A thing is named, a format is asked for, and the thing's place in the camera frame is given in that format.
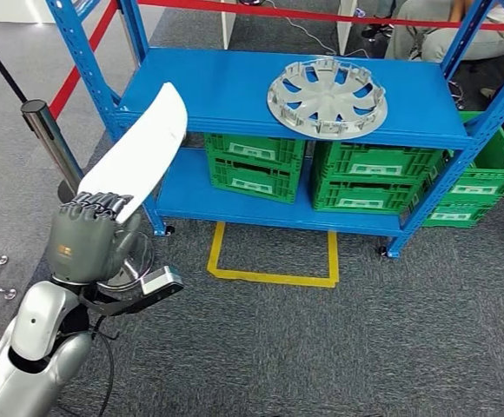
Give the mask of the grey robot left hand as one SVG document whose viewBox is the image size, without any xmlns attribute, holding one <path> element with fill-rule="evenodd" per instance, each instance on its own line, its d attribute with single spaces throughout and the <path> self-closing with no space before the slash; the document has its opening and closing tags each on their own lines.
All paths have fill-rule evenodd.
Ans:
<svg viewBox="0 0 504 417">
<path fill-rule="evenodd" d="M 59 206 L 46 249 L 54 279 L 85 286 L 117 274 L 136 241 L 141 215 L 119 216 L 132 198 L 115 193 L 80 192 Z"/>
</svg>

